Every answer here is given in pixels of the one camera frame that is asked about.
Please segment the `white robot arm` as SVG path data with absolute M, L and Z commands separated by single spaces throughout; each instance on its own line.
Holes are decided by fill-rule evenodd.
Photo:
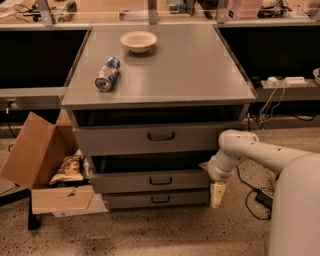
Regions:
M 268 256 L 320 256 L 320 154 L 263 143 L 238 130 L 222 132 L 218 144 L 218 152 L 200 165 L 212 182 L 211 205 L 220 205 L 233 169 L 250 159 L 279 176 Z

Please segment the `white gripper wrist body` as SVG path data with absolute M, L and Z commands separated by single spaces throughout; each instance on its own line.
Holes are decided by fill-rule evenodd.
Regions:
M 219 167 L 216 159 L 210 159 L 207 163 L 207 172 L 214 182 L 226 181 L 230 176 L 232 169 L 229 167 Z

